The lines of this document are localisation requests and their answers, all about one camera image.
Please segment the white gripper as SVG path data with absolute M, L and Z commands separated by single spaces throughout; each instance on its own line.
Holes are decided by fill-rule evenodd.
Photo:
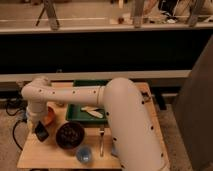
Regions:
M 27 116 L 27 126 L 29 131 L 31 133 L 34 133 L 39 123 L 42 123 L 43 125 L 47 125 L 47 123 L 45 122 L 45 118 L 47 117 L 47 115 L 48 115 L 47 111 L 42 111 L 40 113 L 27 111 L 26 116 Z

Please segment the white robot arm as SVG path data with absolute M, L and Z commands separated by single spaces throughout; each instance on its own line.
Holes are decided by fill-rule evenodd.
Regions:
M 49 102 L 104 109 L 122 171 L 169 171 L 144 98 L 133 81 L 120 77 L 104 86 L 55 88 L 40 77 L 25 85 L 21 94 L 28 101 L 28 120 L 34 126 L 47 114 Z

